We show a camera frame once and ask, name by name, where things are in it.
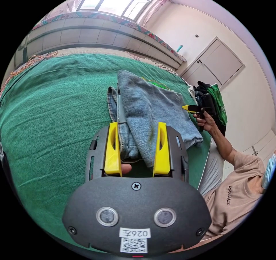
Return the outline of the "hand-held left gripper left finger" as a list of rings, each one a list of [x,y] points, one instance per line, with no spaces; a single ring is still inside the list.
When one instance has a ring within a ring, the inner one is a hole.
[[[117,122],[112,122],[109,125],[106,142],[104,172],[107,176],[122,176]]]

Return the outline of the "person's right hand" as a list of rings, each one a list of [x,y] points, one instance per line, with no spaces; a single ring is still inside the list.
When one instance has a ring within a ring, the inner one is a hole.
[[[199,128],[212,133],[214,130],[218,130],[214,119],[205,110],[201,114],[193,114]]]

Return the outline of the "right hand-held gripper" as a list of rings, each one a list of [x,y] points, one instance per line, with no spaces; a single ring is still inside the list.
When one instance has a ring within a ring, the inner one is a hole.
[[[199,118],[199,119],[205,119],[205,109],[197,106],[197,105],[184,105],[182,106],[182,109],[186,110],[189,113],[193,113],[194,118]]]

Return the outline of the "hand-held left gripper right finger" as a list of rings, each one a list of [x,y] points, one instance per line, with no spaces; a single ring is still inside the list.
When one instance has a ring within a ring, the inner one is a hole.
[[[166,123],[158,122],[153,177],[168,176],[170,171],[170,153]]]

